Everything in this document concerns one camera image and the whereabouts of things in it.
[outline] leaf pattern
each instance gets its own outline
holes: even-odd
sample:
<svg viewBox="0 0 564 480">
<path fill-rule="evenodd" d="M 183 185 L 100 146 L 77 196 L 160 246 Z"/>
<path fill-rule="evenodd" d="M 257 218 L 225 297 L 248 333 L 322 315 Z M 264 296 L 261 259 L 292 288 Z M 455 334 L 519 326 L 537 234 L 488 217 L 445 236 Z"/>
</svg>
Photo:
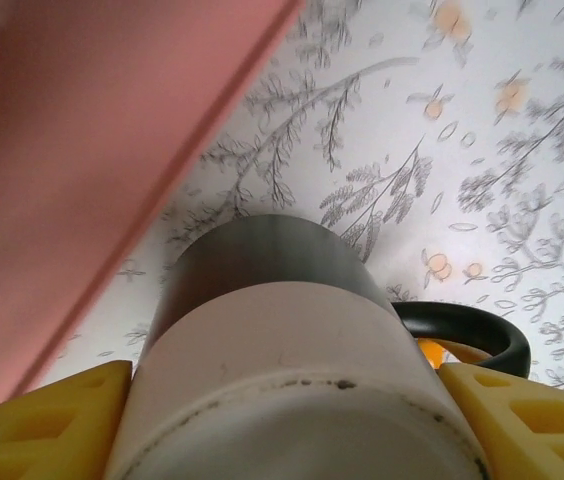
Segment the leaf pattern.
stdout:
<svg viewBox="0 0 564 480">
<path fill-rule="evenodd" d="M 136 364 L 184 249 L 266 213 L 333 230 L 392 301 L 506 316 L 564 388 L 564 2 L 308 1 L 48 380 Z"/>
</svg>

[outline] mug handle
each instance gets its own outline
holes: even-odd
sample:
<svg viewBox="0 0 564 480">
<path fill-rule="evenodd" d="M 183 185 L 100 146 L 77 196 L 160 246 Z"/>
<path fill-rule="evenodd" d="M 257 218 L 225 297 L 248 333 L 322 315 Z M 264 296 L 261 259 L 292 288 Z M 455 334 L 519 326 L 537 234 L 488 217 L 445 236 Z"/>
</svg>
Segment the mug handle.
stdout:
<svg viewBox="0 0 564 480">
<path fill-rule="evenodd" d="M 502 317 L 465 305 L 440 302 L 395 302 L 391 305 L 415 338 L 468 345 L 491 355 L 476 365 L 517 377 L 529 376 L 529 342 L 515 325 Z"/>
</svg>

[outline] mug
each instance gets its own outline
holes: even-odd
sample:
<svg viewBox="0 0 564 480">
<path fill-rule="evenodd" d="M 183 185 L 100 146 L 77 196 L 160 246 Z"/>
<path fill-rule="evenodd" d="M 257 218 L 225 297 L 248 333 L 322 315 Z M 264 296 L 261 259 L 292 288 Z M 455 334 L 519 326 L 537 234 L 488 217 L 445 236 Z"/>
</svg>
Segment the mug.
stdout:
<svg viewBox="0 0 564 480">
<path fill-rule="evenodd" d="M 414 336 L 529 371 L 513 325 L 470 307 L 391 305 L 317 224 L 264 215 L 217 227 L 172 271 L 105 478 L 489 478 Z"/>
</svg>

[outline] floral wallpaper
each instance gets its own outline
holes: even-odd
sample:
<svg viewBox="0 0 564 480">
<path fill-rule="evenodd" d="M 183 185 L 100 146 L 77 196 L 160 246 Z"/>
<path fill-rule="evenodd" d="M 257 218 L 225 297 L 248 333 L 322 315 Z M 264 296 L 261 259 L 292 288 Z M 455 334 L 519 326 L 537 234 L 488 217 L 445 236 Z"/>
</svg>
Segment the floral wallpaper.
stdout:
<svg viewBox="0 0 564 480">
<path fill-rule="evenodd" d="M 390 300 L 506 317 L 564 388 L 564 0 L 309 0 L 45 382 L 137 359 L 183 249 L 268 212 L 339 234 Z"/>
</svg>

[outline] pink object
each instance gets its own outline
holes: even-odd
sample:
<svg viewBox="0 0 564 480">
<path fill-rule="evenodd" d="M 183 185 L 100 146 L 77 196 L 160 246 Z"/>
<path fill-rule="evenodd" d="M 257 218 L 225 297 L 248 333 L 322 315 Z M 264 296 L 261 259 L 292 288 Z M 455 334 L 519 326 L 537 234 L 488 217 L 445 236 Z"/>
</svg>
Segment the pink object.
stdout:
<svg viewBox="0 0 564 480">
<path fill-rule="evenodd" d="M 0 31 L 0 401 L 30 388 L 300 0 L 20 0 Z"/>
</svg>

